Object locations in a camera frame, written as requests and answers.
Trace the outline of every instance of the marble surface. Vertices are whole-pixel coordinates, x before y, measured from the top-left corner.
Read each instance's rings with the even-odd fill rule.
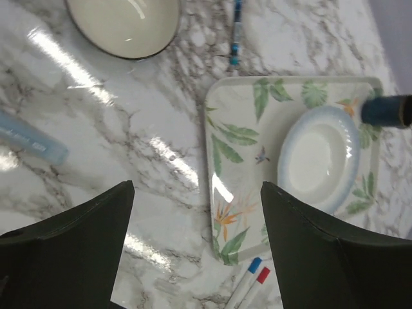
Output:
[[[1,109],[65,143],[70,156],[50,166],[2,144],[0,232],[133,180],[112,300],[130,309],[224,308],[248,265],[226,267],[212,253],[202,127],[210,86],[233,75],[373,75],[397,92],[365,2],[246,1],[238,70],[228,68],[231,20],[232,1],[187,0],[172,45],[133,62],[90,45],[63,0],[2,0]],[[351,222],[404,237],[411,131],[385,130],[380,158],[376,204]],[[274,273],[250,307],[282,307]]]

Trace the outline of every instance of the white marker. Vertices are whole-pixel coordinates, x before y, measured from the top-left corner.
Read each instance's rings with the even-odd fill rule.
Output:
[[[245,299],[242,301],[238,309],[247,309],[250,302],[255,298],[256,294],[258,293],[259,289],[261,288],[262,284],[265,282],[266,278],[268,277],[270,273],[270,269],[265,267],[261,273],[259,274],[259,277],[257,277],[256,281],[250,288],[249,292],[247,292]]]
[[[229,302],[226,304],[225,309],[234,309],[237,304],[242,302],[242,297],[243,295],[245,295],[246,289],[249,288],[248,285],[250,283],[250,280],[258,270],[260,263],[262,263],[262,259],[260,257],[257,257],[253,260],[252,264],[250,264],[247,272],[245,273],[245,275],[243,275],[238,286],[233,292],[232,297],[229,299]]]

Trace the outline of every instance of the bowl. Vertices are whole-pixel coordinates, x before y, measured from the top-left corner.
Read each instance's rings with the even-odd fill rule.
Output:
[[[180,0],[66,0],[66,4],[84,36],[121,58],[160,53],[179,27]]]
[[[332,106],[306,112],[281,148],[277,184],[297,199],[333,214],[359,168],[359,133],[349,114]]]

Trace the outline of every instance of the red marker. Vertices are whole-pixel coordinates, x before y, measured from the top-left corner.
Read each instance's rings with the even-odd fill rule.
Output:
[[[266,278],[269,276],[270,269],[265,267],[259,276],[257,277],[256,281],[250,288],[249,292],[247,292],[244,300],[238,307],[238,309],[247,309],[250,302],[255,298],[256,294],[258,293],[259,289],[261,288],[262,284],[265,282]]]

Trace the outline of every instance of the white tray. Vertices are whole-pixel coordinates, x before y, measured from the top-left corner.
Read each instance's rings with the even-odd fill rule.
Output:
[[[361,124],[359,114],[362,103],[377,95],[382,84],[372,77],[234,77],[213,85],[205,103],[205,132],[213,247],[224,264],[270,250],[260,188],[265,180],[276,183],[283,140],[308,109],[340,107],[359,128],[357,179],[335,215],[345,219],[373,204],[380,128]]]

